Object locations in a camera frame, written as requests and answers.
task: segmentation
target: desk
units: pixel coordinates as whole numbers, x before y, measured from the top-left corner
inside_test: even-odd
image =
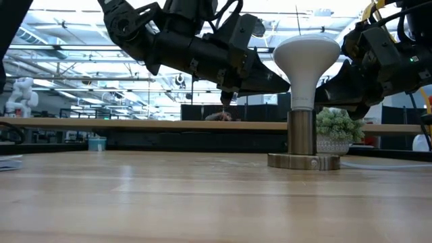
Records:
[[[0,173],[2,243],[431,239],[430,169],[290,171],[266,155],[123,151],[24,155],[23,166]]]
[[[9,118],[0,117],[0,122],[9,122],[29,128],[50,128],[91,131],[93,129],[128,130],[260,130],[268,132],[286,131],[285,122],[246,121],[153,121],[153,120],[104,120],[104,119],[55,119],[55,118]],[[366,124],[363,132],[368,135],[421,134],[418,125]]]

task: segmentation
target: lamp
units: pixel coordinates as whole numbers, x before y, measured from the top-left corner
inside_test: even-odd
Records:
[[[269,166],[313,170],[340,168],[337,155],[317,155],[314,111],[317,83],[339,55],[337,42],[317,35],[289,38],[274,50],[275,63],[291,84],[291,111],[287,118],[288,154],[269,154]]]

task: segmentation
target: wooden table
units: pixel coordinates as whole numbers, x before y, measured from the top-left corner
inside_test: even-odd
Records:
[[[89,131],[99,129],[135,130],[287,130],[285,122],[246,122],[246,121],[155,121],[155,120],[104,120],[104,119],[55,119],[55,118],[8,118],[0,117],[0,122],[29,128],[49,128]],[[366,124],[363,131],[368,135],[421,134],[418,125],[377,125]]]
[[[430,169],[266,164],[242,154],[25,155],[23,169],[0,173],[0,242],[431,241]]]

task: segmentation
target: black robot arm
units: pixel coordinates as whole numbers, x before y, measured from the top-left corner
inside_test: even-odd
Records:
[[[238,96],[287,92],[289,83],[267,68],[248,48],[257,17],[236,10],[213,33],[197,37],[204,21],[220,18],[235,1],[215,14],[216,0],[169,0],[163,9],[151,3],[134,9],[125,0],[99,0],[111,40],[157,75],[161,65],[212,81],[224,105]],[[154,23],[158,30],[151,28]]]
[[[371,15],[344,37],[342,53],[352,62],[345,60],[339,73],[318,87],[316,104],[347,109],[359,119],[386,96],[432,84],[432,1],[401,1],[398,6],[401,12],[379,21]],[[405,16],[412,38],[403,29]],[[383,26],[399,17],[396,43]]]

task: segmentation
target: round metal base plate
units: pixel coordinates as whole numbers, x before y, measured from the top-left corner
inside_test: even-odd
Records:
[[[329,171],[340,169],[340,157],[337,155],[289,155],[268,154],[267,165],[284,169],[304,169]]]

